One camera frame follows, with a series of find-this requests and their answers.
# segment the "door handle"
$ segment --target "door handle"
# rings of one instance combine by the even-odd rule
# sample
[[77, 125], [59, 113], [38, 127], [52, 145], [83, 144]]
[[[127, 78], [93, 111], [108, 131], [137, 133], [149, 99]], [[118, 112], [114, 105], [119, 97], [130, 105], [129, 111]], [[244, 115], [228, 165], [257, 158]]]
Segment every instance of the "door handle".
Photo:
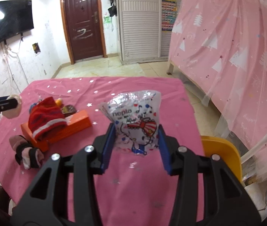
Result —
[[98, 12], [96, 11], [92, 17], [95, 18], [95, 23], [98, 23]]

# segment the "door frame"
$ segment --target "door frame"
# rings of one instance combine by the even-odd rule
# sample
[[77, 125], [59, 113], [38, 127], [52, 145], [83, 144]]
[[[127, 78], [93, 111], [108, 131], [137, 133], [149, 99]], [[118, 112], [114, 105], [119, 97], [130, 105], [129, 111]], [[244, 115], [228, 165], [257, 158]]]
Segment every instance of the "door frame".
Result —
[[[99, 24], [100, 24], [100, 34], [101, 34], [103, 57], [107, 58], [106, 47], [105, 47], [103, 20], [102, 20], [102, 3], [101, 3], [101, 0], [97, 0], [97, 4], [98, 4], [98, 16], [99, 16]], [[68, 33], [68, 26], [67, 26], [68, 23], [67, 23], [67, 20], [66, 20], [64, 0], [60, 0], [60, 9], [61, 9], [64, 36], [65, 36], [65, 40], [67, 42], [67, 48], [68, 48], [71, 64], [74, 64], [75, 63], [75, 59], [74, 59], [72, 46], [71, 46], [71, 41], [70, 41], [70, 37], [69, 37], [69, 33]]]

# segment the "pink glove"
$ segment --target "pink glove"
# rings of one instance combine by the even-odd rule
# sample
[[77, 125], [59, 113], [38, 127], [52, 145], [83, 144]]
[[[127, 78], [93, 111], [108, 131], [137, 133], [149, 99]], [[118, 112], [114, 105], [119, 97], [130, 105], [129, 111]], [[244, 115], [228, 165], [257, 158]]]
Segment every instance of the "pink glove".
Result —
[[9, 138], [12, 149], [16, 152], [15, 159], [20, 165], [22, 161], [26, 170], [40, 168], [41, 161], [45, 158], [40, 149], [34, 148], [23, 136], [16, 135]]

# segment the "green drawing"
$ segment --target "green drawing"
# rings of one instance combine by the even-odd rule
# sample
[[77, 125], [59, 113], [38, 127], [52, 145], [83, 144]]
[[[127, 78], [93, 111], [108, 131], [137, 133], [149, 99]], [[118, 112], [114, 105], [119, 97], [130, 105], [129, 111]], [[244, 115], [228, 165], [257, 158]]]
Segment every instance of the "green drawing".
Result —
[[104, 24], [110, 24], [111, 23], [111, 17], [110, 16], [104, 16]]

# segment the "wall-mounted tv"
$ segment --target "wall-mounted tv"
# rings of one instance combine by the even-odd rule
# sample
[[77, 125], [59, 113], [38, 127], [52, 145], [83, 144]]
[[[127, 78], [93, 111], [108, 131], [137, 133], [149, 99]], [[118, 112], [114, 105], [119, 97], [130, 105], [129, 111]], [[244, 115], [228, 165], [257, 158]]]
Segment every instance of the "wall-mounted tv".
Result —
[[0, 42], [34, 29], [31, 0], [0, 1]]

